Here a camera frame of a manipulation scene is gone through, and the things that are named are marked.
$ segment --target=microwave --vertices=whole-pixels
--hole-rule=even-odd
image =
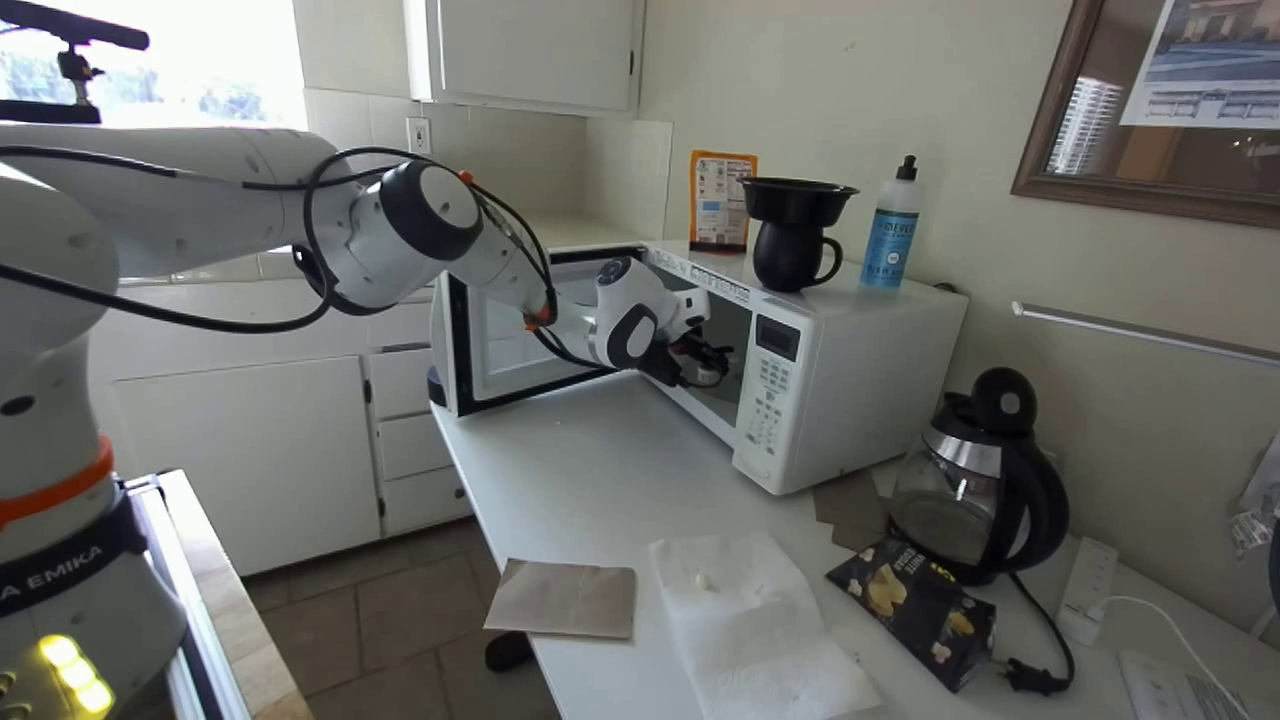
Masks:
[[[595,279],[617,257],[644,261],[674,291],[708,296],[706,339],[734,348],[728,374],[713,390],[653,379],[653,392],[713,431],[734,468],[765,494],[787,497],[919,444],[968,311],[959,291],[861,291],[845,273],[786,296],[761,289],[748,257],[680,246],[551,251],[558,337],[578,356],[593,356]],[[515,309],[448,275],[433,318],[433,398],[458,415],[609,374],[551,356]]]

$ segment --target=white countertop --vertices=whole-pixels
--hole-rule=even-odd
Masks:
[[[1103,648],[1109,641],[1191,669],[1157,621],[1117,603],[1109,609],[1103,643],[1077,648],[1082,677],[1071,694],[1056,702],[1020,698],[1007,694],[995,664],[986,664],[951,698],[852,596],[825,579],[852,551],[820,541],[811,497],[772,501],[739,481],[728,468],[728,447],[640,377],[606,377],[469,420],[435,409],[435,420],[499,563],[509,555],[627,563],[640,578],[634,643],[538,641],[539,669],[569,720],[696,716],[696,698],[655,596],[650,546],[716,533],[770,533],[800,563],[831,641],[883,698],[867,716],[1130,716],[1130,689],[1117,652]],[[1056,601],[1065,570],[1070,551],[1027,572],[1027,584]],[[1280,656],[1265,643],[1244,641],[1130,570],[1119,570],[1117,591],[1157,596],[1229,684],[1280,702]],[[995,652],[1060,669],[1048,634],[1006,579],[986,596],[1001,603]]]

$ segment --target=coffee pot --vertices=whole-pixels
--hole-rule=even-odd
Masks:
[[[1048,561],[1071,513],[1032,424],[1038,392],[1013,367],[987,367],[974,398],[949,392],[925,453],[897,468],[892,533],[959,584]]]
[[[751,268],[765,289],[800,291],[839,273],[845,250],[830,239],[825,228],[839,220],[839,208],[856,189],[786,176],[746,176],[739,183],[748,217],[761,220]]]

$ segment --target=tile floor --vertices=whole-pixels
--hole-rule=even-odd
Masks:
[[[538,664],[484,669],[491,589],[474,520],[247,579],[315,720],[551,720]]]

